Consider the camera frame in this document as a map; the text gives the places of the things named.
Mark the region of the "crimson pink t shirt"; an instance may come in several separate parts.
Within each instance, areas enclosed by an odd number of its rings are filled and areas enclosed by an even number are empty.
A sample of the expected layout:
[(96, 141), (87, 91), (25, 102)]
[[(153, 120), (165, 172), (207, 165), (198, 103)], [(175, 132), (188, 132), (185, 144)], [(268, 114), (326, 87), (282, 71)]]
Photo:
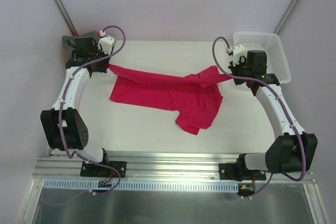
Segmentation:
[(177, 111), (176, 124), (198, 134), (212, 126), (223, 101), (218, 84), (230, 80), (210, 66), (199, 73), (178, 77), (109, 65), (117, 76), (110, 100), (117, 103)]

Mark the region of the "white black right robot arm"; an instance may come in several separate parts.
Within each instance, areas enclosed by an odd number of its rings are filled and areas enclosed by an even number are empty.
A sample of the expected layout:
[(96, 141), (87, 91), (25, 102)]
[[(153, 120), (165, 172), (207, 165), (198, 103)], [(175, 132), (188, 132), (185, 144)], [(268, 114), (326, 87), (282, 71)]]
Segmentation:
[(290, 178), (290, 173), (300, 172), (295, 180), (303, 180), (310, 169), (318, 140), (314, 134), (307, 133), (291, 113), (277, 76), (267, 71), (266, 52), (234, 48), (229, 69), (235, 84), (245, 83), (260, 102), (275, 137), (266, 152), (241, 154), (235, 174), (247, 179), (255, 170), (263, 170)]

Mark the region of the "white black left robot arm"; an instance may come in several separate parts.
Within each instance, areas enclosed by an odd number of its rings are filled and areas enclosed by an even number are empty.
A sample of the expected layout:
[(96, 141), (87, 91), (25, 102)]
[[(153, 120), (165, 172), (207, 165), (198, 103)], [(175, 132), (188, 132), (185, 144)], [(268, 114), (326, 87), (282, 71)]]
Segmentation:
[(107, 56), (113, 52), (116, 40), (105, 35), (64, 38), (63, 42), (66, 78), (56, 102), (50, 110), (41, 112), (40, 120), (50, 148), (93, 161), (92, 170), (104, 176), (110, 170), (108, 156), (102, 147), (89, 144), (88, 128), (79, 114), (79, 106), (92, 73), (107, 72)]

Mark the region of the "white plastic mesh basket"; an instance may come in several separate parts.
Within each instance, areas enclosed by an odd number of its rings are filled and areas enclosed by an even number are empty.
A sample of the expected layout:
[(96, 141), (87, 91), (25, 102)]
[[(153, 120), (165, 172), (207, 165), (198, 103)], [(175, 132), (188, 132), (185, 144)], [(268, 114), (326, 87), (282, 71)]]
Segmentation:
[(239, 31), (233, 34), (234, 52), (238, 45), (249, 50), (263, 50), (267, 55), (267, 73), (274, 73), (281, 84), (291, 81), (287, 58), (280, 40), (274, 33)]

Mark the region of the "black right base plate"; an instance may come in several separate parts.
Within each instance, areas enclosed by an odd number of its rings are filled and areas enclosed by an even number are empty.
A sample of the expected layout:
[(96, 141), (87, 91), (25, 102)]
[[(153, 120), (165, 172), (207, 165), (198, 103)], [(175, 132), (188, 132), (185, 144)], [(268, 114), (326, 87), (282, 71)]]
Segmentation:
[(248, 170), (234, 163), (220, 163), (218, 165), (220, 180), (235, 180), (242, 182), (243, 180), (266, 180), (266, 174), (259, 170)]

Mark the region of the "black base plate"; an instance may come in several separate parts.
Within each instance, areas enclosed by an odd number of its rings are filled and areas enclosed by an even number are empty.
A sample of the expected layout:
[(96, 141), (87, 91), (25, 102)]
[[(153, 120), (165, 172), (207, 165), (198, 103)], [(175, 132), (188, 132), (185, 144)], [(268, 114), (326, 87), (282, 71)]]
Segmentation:
[(220, 180), (235, 180), (242, 182), (243, 180), (266, 180), (266, 174), (259, 170), (248, 170), (234, 163), (220, 163), (218, 165)]
[[(108, 166), (113, 167), (115, 170), (117, 170), (121, 178), (125, 178), (127, 171), (126, 161), (110, 161)], [(118, 178), (117, 172), (112, 171), (109, 168), (104, 168), (95, 164), (82, 162), (80, 177), (109, 177), (111, 175), (111, 172), (113, 172), (113, 178)]]

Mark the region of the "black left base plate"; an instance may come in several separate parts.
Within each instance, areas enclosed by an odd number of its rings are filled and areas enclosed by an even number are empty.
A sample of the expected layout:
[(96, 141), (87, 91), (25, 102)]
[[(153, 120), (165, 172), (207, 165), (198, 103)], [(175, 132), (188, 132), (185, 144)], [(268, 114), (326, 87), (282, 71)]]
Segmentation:
[[(117, 170), (121, 178), (125, 178), (127, 171), (126, 161), (110, 161), (108, 166), (113, 167), (115, 170)], [(111, 175), (111, 172), (113, 172), (113, 178), (118, 178), (117, 172), (112, 171), (109, 168), (104, 168), (95, 164), (82, 162), (80, 177), (109, 177)]]

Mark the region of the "aluminium frame rail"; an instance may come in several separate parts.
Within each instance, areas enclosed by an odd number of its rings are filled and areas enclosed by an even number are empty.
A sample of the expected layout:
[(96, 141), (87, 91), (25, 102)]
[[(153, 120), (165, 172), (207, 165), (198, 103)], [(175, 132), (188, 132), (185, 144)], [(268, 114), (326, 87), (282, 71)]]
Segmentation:
[[(219, 164), (234, 163), (238, 154), (193, 154), (108, 151), (113, 161), (127, 163), (128, 180), (218, 182)], [(60, 151), (39, 158), (33, 178), (79, 178), (82, 161)]]

